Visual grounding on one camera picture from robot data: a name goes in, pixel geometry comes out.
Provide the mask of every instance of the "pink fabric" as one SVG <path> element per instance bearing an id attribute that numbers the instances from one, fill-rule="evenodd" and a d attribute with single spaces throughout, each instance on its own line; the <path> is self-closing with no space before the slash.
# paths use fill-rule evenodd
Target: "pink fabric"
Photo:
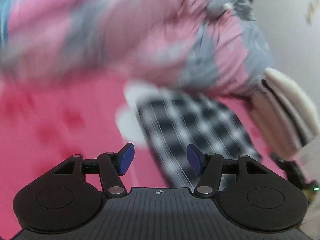
<path id="1" fill-rule="evenodd" d="M 37 23 L 48 14 L 70 10 L 79 1 L 81 0 L 19 0 L 12 6 L 8 19 L 8 33 L 12 35 L 16 30 Z"/>
<path id="2" fill-rule="evenodd" d="M 246 81 L 257 73 L 247 69 L 263 68 L 263 64 L 245 68 L 248 51 L 241 19 L 229 10 L 208 21 L 208 2 L 20 0 L 9 15 L 9 45 L 2 50 L 0 68 L 22 80 L 42 81 L 74 68 L 117 66 L 128 77 L 157 85 L 243 95 L 241 91 L 254 89 Z M 211 30 L 203 35 L 212 36 L 212 51 L 192 50 L 200 25 Z M 190 58 L 192 53 L 196 60 Z M 193 82 L 190 77 L 210 58 L 211 83 L 202 84 L 203 70 Z"/>

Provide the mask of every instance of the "blue gripper fingertip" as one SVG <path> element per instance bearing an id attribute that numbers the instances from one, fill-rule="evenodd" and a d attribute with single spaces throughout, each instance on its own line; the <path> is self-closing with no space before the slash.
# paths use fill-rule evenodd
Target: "blue gripper fingertip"
<path id="1" fill-rule="evenodd" d="M 117 167 L 117 172 L 119 176 L 126 174 L 127 170 L 130 167 L 134 159 L 134 145 L 132 143 L 125 145 L 122 150 L 119 152 L 120 154 L 120 164 Z"/>
<path id="2" fill-rule="evenodd" d="M 204 172 L 204 167 L 201 165 L 200 156 L 196 153 L 195 150 L 198 150 L 194 145 L 190 144 L 187 146 L 187 160 L 192 167 L 194 173 L 199 176 Z"/>

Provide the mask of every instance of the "white wall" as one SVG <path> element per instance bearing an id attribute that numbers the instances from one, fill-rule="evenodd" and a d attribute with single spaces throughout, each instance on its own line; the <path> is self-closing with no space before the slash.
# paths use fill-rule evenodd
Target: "white wall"
<path id="1" fill-rule="evenodd" d="M 320 109 L 320 10 L 306 22 L 312 0 L 254 0 L 254 13 L 273 50 L 276 68 L 311 96 Z"/>

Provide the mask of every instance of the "crosshair marking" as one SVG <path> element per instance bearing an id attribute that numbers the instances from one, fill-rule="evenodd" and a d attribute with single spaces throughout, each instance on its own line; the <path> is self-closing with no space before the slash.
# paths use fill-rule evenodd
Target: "crosshair marking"
<path id="1" fill-rule="evenodd" d="M 154 191 L 154 193 L 157 193 L 158 195 L 162 195 L 165 192 L 162 189 L 158 189 L 157 191 Z"/>

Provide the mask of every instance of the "black gripper base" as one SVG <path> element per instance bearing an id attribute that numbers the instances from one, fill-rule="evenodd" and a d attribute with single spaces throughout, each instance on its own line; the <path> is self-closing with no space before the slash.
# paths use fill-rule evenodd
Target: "black gripper base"
<path id="1" fill-rule="evenodd" d="M 63 234 L 22 230 L 13 240 L 307 240 L 298 229 L 257 233 L 227 220 L 214 201 L 192 196 L 188 189 L 133 188 L 110 199 L 88 224 Z"/>

